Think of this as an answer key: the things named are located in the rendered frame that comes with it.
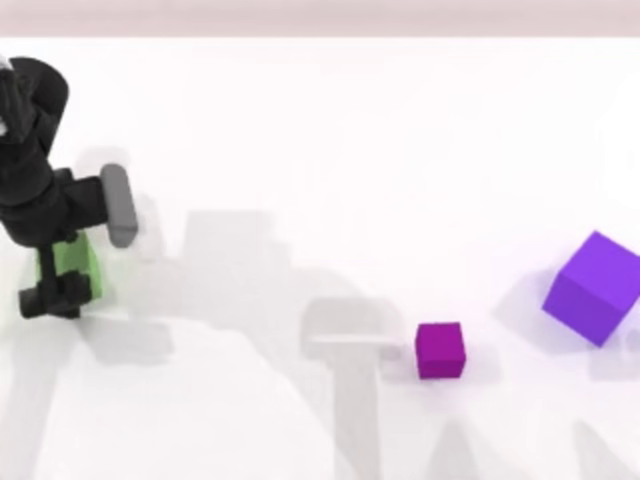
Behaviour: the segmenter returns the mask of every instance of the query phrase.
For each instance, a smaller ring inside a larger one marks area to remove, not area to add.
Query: white table
[[[52,163],[126,163],[145,227],[92,232],[79,322],[17,317],[1,237],[2,480],[640,478],[638,312],[595,351],[540,311],[593,229],[640,252],[640,42],[2,49],[67,76]],[[448,320],[465,375],[420,383]]]

